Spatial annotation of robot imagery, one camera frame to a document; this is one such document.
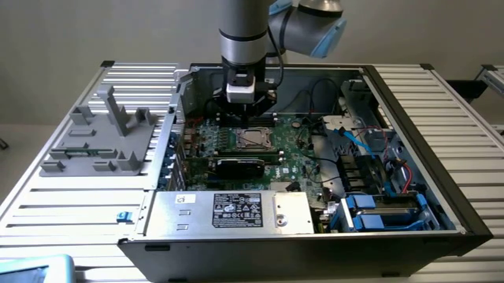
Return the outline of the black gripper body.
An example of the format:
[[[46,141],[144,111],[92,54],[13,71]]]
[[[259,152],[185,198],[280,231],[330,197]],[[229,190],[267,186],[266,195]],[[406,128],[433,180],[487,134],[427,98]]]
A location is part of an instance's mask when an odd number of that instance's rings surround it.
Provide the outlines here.
[[[266,57],[244,65],[223,58],[223,96],[228,103],[254,103],[276,89],[276,84],[266,81]]]

